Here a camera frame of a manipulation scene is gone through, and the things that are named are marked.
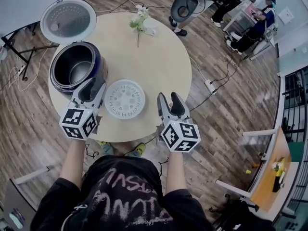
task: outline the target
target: rice cooker lid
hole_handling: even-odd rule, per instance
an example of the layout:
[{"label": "rice cooker lid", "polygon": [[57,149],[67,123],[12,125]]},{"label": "rice cooker lid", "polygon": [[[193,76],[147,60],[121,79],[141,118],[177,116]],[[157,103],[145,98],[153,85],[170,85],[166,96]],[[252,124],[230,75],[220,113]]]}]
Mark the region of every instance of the rice cooker lid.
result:
[{"label": "rice cooker lid", "polygon": [[58,0],[45,10],[40,20],[43,35],[58,44],[82,41],[95,26],[95,11],[84,0]]}]

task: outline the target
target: blue shirt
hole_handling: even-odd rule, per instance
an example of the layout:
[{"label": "blue shirt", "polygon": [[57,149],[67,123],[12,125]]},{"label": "blue shirt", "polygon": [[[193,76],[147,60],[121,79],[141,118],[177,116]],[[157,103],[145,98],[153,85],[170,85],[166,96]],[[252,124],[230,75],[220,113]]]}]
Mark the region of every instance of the blue shirt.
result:
[{"label": "blue shirt", "polygon": [[264,21],[258,21],[254,26],[254,29],[260,34],[264,34],[265,32],[265,22],[266,27],[275,23],[275,10],[271,6],[267,6],[262,10],[262,15],[264,15],[266,19]]}]

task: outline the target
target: railing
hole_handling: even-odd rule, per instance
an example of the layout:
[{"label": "railing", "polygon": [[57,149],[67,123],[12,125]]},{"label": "railing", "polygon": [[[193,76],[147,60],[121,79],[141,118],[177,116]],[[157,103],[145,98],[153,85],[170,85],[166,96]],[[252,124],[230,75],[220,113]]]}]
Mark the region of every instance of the railing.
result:
[{"label": "railing", "polygon": [[[285,77],[282,129],[287,142],[302,142],[307,134],[308,67]],[[308,185],[308,151],[304,148],[287,207],[296,211]]]}]

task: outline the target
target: round wooden table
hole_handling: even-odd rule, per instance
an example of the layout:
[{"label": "round wooden table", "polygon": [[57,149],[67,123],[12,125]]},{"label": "round wooden table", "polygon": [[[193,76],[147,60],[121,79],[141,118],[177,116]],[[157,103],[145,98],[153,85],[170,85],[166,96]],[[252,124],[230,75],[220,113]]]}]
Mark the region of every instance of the round wooden table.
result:
[{"label": "round wooden table", "polygon": [[[158,94],[162,92],[170,103],[171,92],[186,100],[190,90],[191,63],[180,39],[164,24],[157,22],[158,33],[154,37],[141,33],[137,48],[137,32],[129,27],[132,16],[127,12],[98,16],[94,32],[84,39],[94,44],[105,58],[107,87],[119,79],[130,79],[143,88],[146,96],[143,111],[130,120],[113,117],[103,104],[97,134],[90,135],[95,140],[126,142],[154,133],[156,126],[161,124],[157,109]],[[53,57],[64,47],[60,45]],[[52,103],[61,114],[71,95],[56,90],[50,78],[48,85]]]}]

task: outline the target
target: wooden floor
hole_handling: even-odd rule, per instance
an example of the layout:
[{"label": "wooden floor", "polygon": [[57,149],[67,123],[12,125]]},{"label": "wooden floor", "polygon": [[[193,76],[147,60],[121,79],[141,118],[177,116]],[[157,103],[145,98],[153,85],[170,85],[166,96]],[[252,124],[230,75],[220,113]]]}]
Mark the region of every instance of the wooden floor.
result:
[{"label": "wooden floor", "polygon": [[[95,10],[113,10],[125,0],[86,0]],[[150,8],[150,15],[170,27],[168,23],[169,7],[173,0],[134,0],[146,6],[166,6]],[[117,10],[134,10],[127,2]],[[181,38],[188,54],[201,68],[203,75],[209,79],[222,78],[227,71],[226,65],[231,52],[225,45],[224,33],[209,20],[215,6],[196,18],[187,28],[188,36]],[[15,47],[19,50],[33,46],[48,45],[39,28],[33,37],[31,33],[21,31],[15,37]],[[35,77],[39,60],[44,51],[37,52],[31,60],[27,82],[20,82],[20,89],[25,88]],[[0,91],[0,204],[4,204],[6,182],[9,178],[18,178],[47,165],[54,169],[46,175],[25,184],[22,188],[34,204],[46,193],[57,178],[62,161],[68,149],[69,140],[58,126],[59,116],[52,106],[48,91],[48,70],[55,49],[49,49],[43,57],[39,75],[35,82],[25,91],[20,92],[17,82]],[[233,73],[233,64],[238,64],[241,56],[234,53],[234,61],[229,71]],[[0,66],[0,86],[7,83],[10,70],[20,68],[22,61],[9,52],[5,62]],[[209,92],[204,81],[192,62],[192,87],[187,99],[189,108],[200,104]],[[200,201],[210,221],[216,214],[209,213],[210,207],[219,207],[225,202],[226,191],[215,185],[215,180],[233,184],[245,189],[250,183],[251,175],[245,171],[251,164],[258,162],[257,153],[264,151],[268,137],[244,140],[243,131],[272,128],[278,98],[278,77],[275,50],[268,51],[256,60],[245,60],[236,74],[191,116],[199,125],[202,135],[201,145],[191,153],[185,154],[185,173],[188,188]],[[215,82],[218,87],[224,81]],[[153,138],[148,136],[141,141]],[[89,151],[98,150],[98,145],[90,140]],[[128,150],[115,145],[120,151]],[[158,147],[155,142],[147,144],[145,157],[157,166],[166,160],[168,150]],[[86,157],[85,170],[93,162]],[[167,164],[162,165],[163,185],[166,180]]]}]

